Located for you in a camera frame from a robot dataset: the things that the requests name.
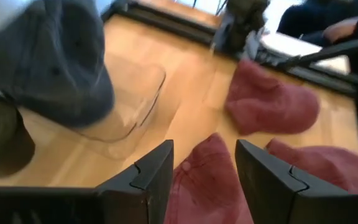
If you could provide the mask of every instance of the transparent plastic box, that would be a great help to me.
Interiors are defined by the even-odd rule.
[[[112,159],[131,155],[153,118],[165,70],[158,65],[139,65],[113,54],[106,54],[105,64],[115,99],[114,108],[103,120],[86,128],[71,129],[21,108],[30,135],[45,139],[47,136],[42,135],[52,133],[54,138],[80,142],[86,149]]]

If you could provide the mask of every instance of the person's hand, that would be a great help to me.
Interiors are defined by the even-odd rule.
[[[331,43],[339,39],[349,37],[350,35],[353,34],[357,22],[358,22],[358,17],[345,19],[325,29],[324,36],[328,38],[331,41]]]

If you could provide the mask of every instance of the gray fabric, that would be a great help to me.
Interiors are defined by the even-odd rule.
[[[105,117],[114,92],[93,0],[38,0],[0,31],[0,90],[69,127]]]

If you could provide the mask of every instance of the wooden floor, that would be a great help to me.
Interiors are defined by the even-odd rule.
[[[236,139],[247,139],[263,147],[274,137],[265,133],[239,136],[223,110],[236,67],[233,61],[212,57],[202,46],[121,17],[111,19],[105,33],[107,54],[120,55],[139,64],[158,63],[167,71],[155,117],[135,151],[127,158],[109,159],[85,147],[80,139],[63,138],[26,121],[37,145],[36,155],[23,171],[0,179],[0,185],[92,187],[122,171],[164,139],[174,140],[177,165],[195,145],[214,132],[224,138],[232,153]],[[317,123],[303,134],[276,137],[292,146],[333,145],[358,153],[351,100],[314,89],[322,105]]]

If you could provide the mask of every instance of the red cloth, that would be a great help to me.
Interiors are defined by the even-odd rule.
[[[281,82],[250,60],[239,62],[225,107],[243,135],[301,133],[312,127],[319,113],[311,90]]]
[[[164,224],[223,223],[253,221],[230,153],[213,134],[175,169]]]
[[[266,148],[277,158],[352,194],[358,194],[358,155],[332,146],[294,149],[276,139],[271,140]]]

